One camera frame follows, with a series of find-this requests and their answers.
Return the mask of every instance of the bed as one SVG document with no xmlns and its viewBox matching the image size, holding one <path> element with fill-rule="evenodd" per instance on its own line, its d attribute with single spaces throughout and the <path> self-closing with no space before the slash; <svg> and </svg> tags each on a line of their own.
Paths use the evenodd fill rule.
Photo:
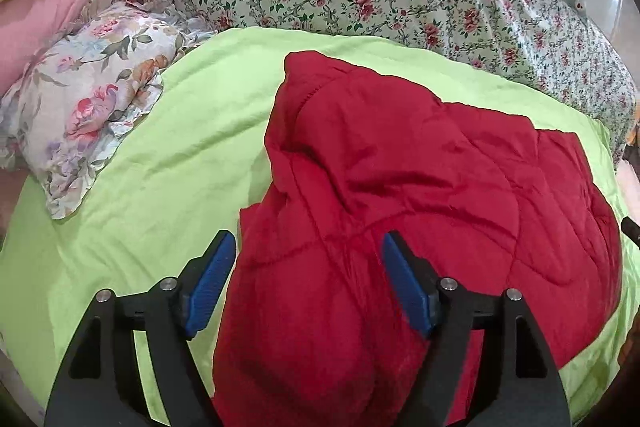
<svg viewBox="0 0 640 427">
<path fill-rule="evenodd" d="M 158 105 L 124 140 L 75 213 L 52 221 L 30 177 L 10 218 L 0 251 L 0 331 L 42 408 L 98 289 L 146 291 L 200 255 L 217 230 L 236 231 L 238 209 L 260 201 L 270 183 L 264 129 L 290 51 L 315 49 L 403 76 L 446 101 L 576 132 L 616 218 L 627 214 L 612 155 L 619 158 L 632 124 L 635 88 L 604 36 L 562 0 L 170 1 L 228 31 L 162 73 L 166 89 Z M 383 6 L 396 10 L 392 19 Z M 229 29 L 234 26 L 283 29 Z M 622 255 L 619 308 L 561 372 L 574 419 L 616 374 L 618 350 L 640 304 L 638 252 L 625 238 Z M 211 393 L 222 308 L 223 299 L 191 344 Z M 144 338 L 136 341 L 152 415 L 166 420 Z"/>
</svg>

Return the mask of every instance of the red quilt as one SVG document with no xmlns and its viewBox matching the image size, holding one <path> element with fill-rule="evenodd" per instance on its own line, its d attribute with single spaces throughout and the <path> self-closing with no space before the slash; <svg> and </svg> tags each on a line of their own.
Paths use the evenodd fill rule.
<svg viewBox="0 0 640 427">
<path fill-rule="evenodd" d="M 226 425 L 392 424 L 428 343 L 385 277 L 389 230 L 470 290 L 519 288 L 558 367 L 595 339 L 620 296 L 620 236 L 577 136 L 316 52 L 285 70 L 265 136 L 273 183 L 241 214 L 214 356 Z"/>
</svg>

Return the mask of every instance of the black object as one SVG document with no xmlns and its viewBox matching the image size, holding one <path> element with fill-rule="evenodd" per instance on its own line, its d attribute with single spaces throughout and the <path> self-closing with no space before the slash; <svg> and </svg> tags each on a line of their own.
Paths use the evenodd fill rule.
<svg viewBox="0 0 640 427">
<path fill-rule="evenodd" d="M 132 332 L 145 330 L 171 426 L 222 427 L 186 341 L 206 326 L 235 253 L 233 236 L 219 232 L 177 279 L 146 294 L 98 292 L 60 366 L 45 426 L 161 426 L 149 418 L 138 372 Z M 395 427 L 445 424 L 472 330 L 484 330 L 481 368 L 472 410 L 456 425 L 570 427 L 558 371 L 521 293 L 480 295 L 438 279 L 398 232 L 386 235 L 383 260 L 412 327 L 433 337 Z"/>
</svg>

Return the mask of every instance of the blue rubber pad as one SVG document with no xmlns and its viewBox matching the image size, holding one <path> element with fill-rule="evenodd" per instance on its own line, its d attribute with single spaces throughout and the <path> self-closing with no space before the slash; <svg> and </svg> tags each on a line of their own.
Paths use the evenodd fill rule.
<svg viewBox="0 0 640 427">
<path fill-rule="evenodd" d="M 209 324 L 235 261 L 236 238 L 227 232 L 191 294 L 189 318 L 184 327 L 188 337 L 195 337 L 198 331 L 202 331 Z"/>
<path fill-rule="evenodd" d="M 429 314 L 429 298 L 420 288 L 414 272 L 388 233 L 382 242 L 382 260 L 409 324 L 427 337 L 434 327 Z"/>
</svg>

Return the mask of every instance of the red comforter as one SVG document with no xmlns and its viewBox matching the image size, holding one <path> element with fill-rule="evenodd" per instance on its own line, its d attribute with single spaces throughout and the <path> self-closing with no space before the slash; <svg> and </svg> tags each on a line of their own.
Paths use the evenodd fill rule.
<svg viewBox="0 0 640 427">
<path fill-rule="evenodd" d="M 620 236 L 574 134 L 316 52 L 285 70 L 265 137 L 273 184 L 241 215 L 214 356 L 225 425 L 392 424 L 428 343 L 385 277 L 388 230 L 468 289 L 519 288 L 558 367 L 594 340 L 620 295 Z"/>
</svg>

